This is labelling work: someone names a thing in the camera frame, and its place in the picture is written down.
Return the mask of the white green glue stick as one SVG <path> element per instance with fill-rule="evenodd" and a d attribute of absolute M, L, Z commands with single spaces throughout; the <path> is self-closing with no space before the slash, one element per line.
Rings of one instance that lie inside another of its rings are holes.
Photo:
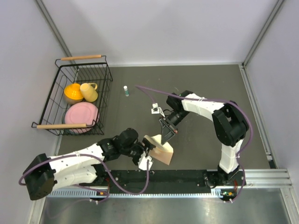
<path fill-rule="evenodd" d="M 124 89 L 126 97 L 128 97 L 129 96 L 128 87 L 125 85 L 125 86 L 123 86 L 123 89 Z"/>

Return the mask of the cream letter paper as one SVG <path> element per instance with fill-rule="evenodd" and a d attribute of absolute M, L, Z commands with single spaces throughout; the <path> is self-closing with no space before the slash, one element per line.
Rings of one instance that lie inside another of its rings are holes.
<path fill-rule="evenodd" d="M 155 136 L 145 135 L 144 138 L 153 145 L 153 150 L 157 152 L 163 151 L 163 145 L 161 144 L 162 136 L 160 134 Z"/>

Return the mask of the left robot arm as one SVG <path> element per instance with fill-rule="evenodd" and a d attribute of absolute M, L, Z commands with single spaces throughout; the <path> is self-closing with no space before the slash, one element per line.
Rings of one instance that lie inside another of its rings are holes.
<path fill-rule="evenodd" d="M 121 155 L 131 158 L 140 170 L 149 172 L 152 166 L 149 152 L 156 146 L 147 137 L 142 141 L 138 137 L 135 129 L 127 128 L 119 135 L 72 153 L 52 157 L 40 154 L 25 169 L 19 184 L 26 186 L 32 201 L 71 185 L 101 185 L 111 175 L 106 162 L 116 160 Z"/>

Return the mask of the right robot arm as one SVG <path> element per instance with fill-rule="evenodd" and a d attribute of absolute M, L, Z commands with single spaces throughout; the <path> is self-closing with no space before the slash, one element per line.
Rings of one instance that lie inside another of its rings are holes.
<path fill-rule="evenodd" d="M 168 94 L 167 105 L 172 108 L 168 116 L 160 118 L 161 144 L 165 145 L 177 133 L 177 125 L 189 114 L 195 113 L 212 121 L 217 139 L 221 143 L 221 159 L 215 175 L 206 175 L 206 186 L 214 188 L 228 185 L 240 169 L 238 157 L 243 140 L 249 130 L 246 116 L 233 101 L 210 100 L 192 91 Z"/>

